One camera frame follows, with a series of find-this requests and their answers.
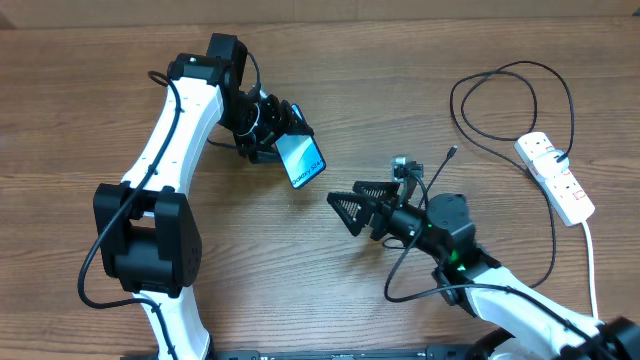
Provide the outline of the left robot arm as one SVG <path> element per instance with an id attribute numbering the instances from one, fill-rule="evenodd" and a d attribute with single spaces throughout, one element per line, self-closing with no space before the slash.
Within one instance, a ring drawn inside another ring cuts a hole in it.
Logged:
<path id="1" fill-rule="evenodd" d="M 158 122 L 116 185 L 93 198 L 98 236 L 89 250 L 140 305 L 161 359 L 211 359 L 213 339 L 199 315 L 194 282 L 202 239 L 188 202 L 196 167 L 216 126 L 254 164 L 279 163 L 294 188 L 324 171 L 325 159 L 299 106 L 241 87 L 254 56 L 236 36 L 215 33 L 203 55 L 182 53 L 151 78 L 166 89 Z"/>

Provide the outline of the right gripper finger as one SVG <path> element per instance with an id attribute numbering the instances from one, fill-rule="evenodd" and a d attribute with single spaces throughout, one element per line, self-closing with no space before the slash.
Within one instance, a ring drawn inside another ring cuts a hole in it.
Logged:
<path id="1" fill-rule="evenodd" d="M 327 202 L 343 221 L 352 236 L 358 236 L 369 224 L 381 201 L 364 194 L 331 192 Z"/>
<path id="2" fill-rule="evenodd" d="M 399 187 L 400 184 L 395 182 L 356 181 L 353 191 L 373 198 L 393 198 L 397 195 Z"/>

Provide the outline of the white power strip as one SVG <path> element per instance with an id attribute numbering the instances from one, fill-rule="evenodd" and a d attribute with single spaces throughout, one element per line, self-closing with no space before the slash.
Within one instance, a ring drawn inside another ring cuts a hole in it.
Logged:
<path id="1" fill-rule="evenodd" d="M 514 148 L 525 162 L 528 170 L 531 161 L 537 156 L 551 150 L 560 150 L 553 146 L 543 132 L 531 132 L 521 136 L 516 141 Z M 538 181 L 535 177 L 534 179 L 542 186 L 566 226 L 582 224 L 594 213 L 594 204 L 569 167 L 562 174 L 544 182 Z"/>

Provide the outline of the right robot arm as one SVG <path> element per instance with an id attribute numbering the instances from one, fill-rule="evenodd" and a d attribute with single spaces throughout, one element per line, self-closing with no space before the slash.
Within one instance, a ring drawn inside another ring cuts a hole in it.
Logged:
<path id="1" fill-rule="evenodd" d="M 436 262 L 434 292 L 451 306 L 498 326 L 469 356 L 475 359 L 636 359 L 639 326 L 619 317 L 604 323 L 574 312 L 521 282 L 475 238 L 466 199 L 444 193 L 426 207 L 410 205 L 392 182 L 354 184 L 327 201 L 352 235 L 365 226 L 371 239 L 385 235 Z"/>

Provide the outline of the Samsung Galaxy smartphone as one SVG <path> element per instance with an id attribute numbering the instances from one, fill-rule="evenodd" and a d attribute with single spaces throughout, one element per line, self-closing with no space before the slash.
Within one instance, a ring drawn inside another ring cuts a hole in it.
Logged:
<path id="1" fill-rule="evenodd" d="M 283 107 L 290 124 L 275 146 L 292 187 L 300 189 L 326 168 L 326 162 L 300 107 L 289 103 Z"/>

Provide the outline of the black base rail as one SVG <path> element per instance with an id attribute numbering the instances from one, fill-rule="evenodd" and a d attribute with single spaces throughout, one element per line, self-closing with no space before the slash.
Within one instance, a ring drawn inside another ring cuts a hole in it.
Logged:
<path id="1" fill-rule="evenodd" d="M 271 352 L 226 351 L 206 354 L 205 360 L 481 360 L 472 345 L 428 345 L 424 349 Z"/>

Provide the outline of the white charger plug adapter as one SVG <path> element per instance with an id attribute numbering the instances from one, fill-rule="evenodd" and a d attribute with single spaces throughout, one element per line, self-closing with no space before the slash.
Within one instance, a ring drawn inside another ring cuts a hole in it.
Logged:
<path id="1" fill-rule="evenodd" d="M 562 174 L 568 167 L 568 156 L 562 150 L 551 150 L 534 158 L 529 170 L 538 181 L 544 182 Z"/>

